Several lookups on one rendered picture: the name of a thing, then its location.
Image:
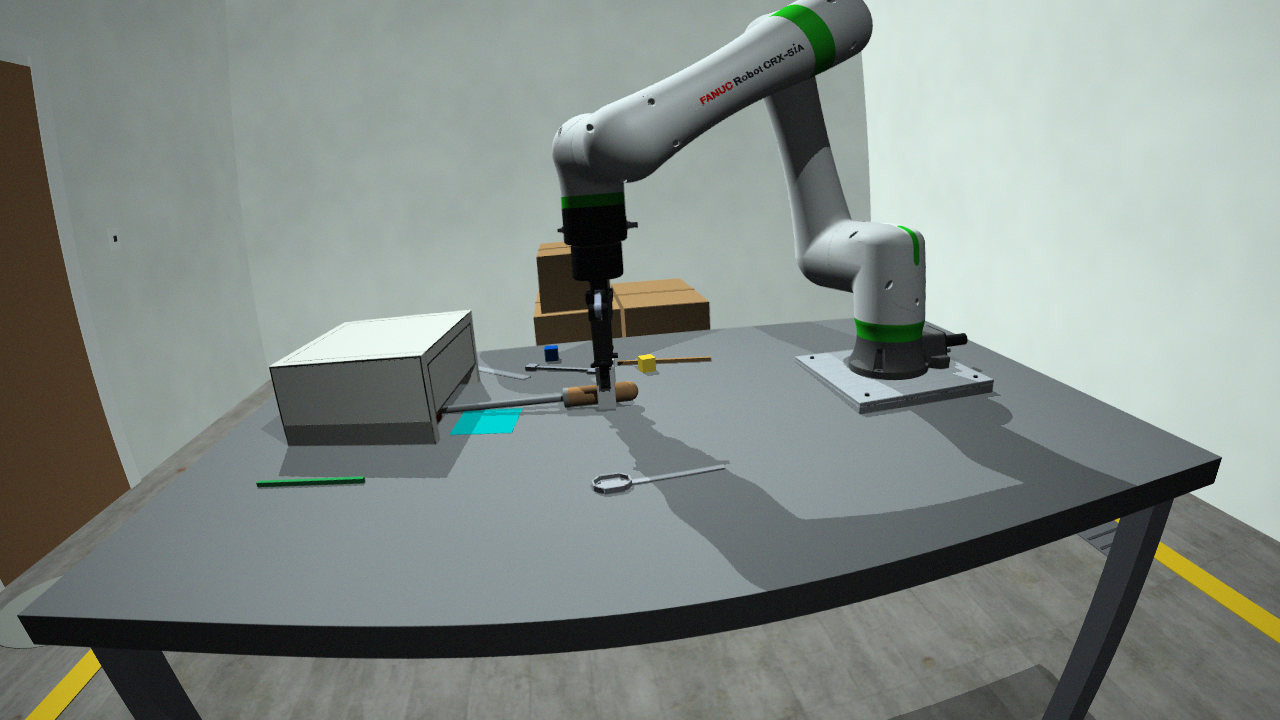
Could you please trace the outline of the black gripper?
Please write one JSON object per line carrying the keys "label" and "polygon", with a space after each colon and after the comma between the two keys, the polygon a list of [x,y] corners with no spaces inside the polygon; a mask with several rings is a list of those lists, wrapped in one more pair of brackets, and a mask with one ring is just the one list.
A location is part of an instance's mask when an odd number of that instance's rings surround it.
{"label": "black gripper", "polygon": [[614,357],[618,357],[618,354],[613,354],[611,327],[613,288],[608,288],[607,279],[623,275],[622,242],[590,247],[571,245],[570,249],[573,279],[590,282],[590,290],[586,290],[585,299],[589,305],[588,316],[593,331],[594,363],[591,363],[591,368],[595,368],[596,372],[598,406],[599,409],[616,409]]}

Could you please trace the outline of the teal square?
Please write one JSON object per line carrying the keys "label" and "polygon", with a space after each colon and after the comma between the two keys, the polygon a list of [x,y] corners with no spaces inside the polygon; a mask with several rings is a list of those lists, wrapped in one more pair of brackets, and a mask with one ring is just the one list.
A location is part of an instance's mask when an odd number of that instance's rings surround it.
{"label": "teal square", "polygon": [[463,413],[449,436],[512,433],[522,407]]}

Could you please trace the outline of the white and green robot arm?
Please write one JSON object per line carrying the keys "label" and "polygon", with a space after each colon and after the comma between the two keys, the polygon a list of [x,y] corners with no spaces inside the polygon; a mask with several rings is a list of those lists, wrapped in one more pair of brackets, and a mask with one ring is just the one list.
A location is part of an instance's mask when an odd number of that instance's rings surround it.
{"label": "white and green robot arm", "polygon": [[626,220],[625,183],[652,176],[707,129],[763,99],[785,170],[797,266],[814,284],[854,293],[858,337],[849,369],[906,380],[948,368],[950,346],[968,338],[924,325],[923,234],[852,222],[826,131],[815,76],[861,53],[872,29],[863,0],[797,0],[758,17],[739,38],[675,76],[567,120],[552,143],[564,243],[627,240],[637,222]]}

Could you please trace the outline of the green thin bar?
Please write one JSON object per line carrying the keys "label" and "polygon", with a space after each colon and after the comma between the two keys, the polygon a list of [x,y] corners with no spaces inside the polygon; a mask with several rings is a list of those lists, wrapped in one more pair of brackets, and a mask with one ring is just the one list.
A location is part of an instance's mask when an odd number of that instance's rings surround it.
{"label": "green thin bar", "polygon": [[337,484],[361,484],[365,483],[364,477],[338,477],[338,478],[315,478],[315,479],[291,479],[291,480],[257,480],[257,487],[283,487],[283,486],[337,486]]}

